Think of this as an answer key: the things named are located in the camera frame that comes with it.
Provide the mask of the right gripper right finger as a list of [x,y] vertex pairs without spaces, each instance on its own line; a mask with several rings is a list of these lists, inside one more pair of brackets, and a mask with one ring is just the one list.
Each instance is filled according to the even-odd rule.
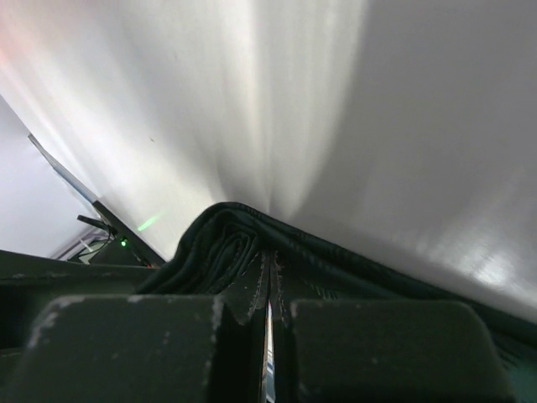
[[513,402],[484,321],[457,301],[327,300],[269,261],[279,402]]

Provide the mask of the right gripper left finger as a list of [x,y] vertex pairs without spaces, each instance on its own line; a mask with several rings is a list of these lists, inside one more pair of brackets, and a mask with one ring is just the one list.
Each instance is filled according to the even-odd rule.
[[265,258],[215,296],[136,294],[148,276],[2,252],[2,401],[261,401]]

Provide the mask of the dark green tie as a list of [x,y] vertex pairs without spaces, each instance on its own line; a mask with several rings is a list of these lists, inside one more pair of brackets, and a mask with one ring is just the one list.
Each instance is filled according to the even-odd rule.
[[242,203],[208,207],[184,232],[173,258],[139,285],[137,292],[220,294],[261,255],[273,262],[279,279],[297,275],[307,290],[327,300],[356,296],[469,305],[493,336],[516,400],[536,400],[535,324],[401,274]]

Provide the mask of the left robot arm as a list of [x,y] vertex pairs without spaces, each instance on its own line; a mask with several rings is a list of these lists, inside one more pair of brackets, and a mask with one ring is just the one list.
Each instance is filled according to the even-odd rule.
[[149,269],[158,269],[165,263],[157,252],[100,201],[95,201],[92,207],[99,219],[79,215],[77,220],[102,230],[105,233],[104,239],[97,240],[96,246],[87,247],[85,252],[76,254],[70,261]]

